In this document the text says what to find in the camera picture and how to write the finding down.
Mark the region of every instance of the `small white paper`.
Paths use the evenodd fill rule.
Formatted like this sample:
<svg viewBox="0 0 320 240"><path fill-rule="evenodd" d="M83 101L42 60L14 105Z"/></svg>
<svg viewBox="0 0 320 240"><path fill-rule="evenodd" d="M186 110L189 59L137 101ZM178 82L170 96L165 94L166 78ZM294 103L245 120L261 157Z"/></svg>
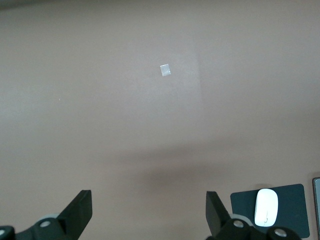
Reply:
<svg viewBox="0 0 320 240"><path fill-rule="evenodd" d="M160 66L162 77L168 76L171 74L169 64Z"/></svg>

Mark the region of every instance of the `black mouse pad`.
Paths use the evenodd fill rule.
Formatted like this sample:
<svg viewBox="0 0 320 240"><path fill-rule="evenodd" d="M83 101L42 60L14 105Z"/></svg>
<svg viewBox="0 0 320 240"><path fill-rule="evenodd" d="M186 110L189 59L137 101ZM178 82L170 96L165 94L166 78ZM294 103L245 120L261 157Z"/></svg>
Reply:
<svg viewBox="0 0 320 240"><path fill-rule="evenodd" d="M302 184L270 188L278 195L278 214L273 226L295 231L300 238L310 236L306 208L305 189ZM255 225L255 209L258 190L232 193L232 213L246 216L259 231L266 233L271 227Z"/></svg>

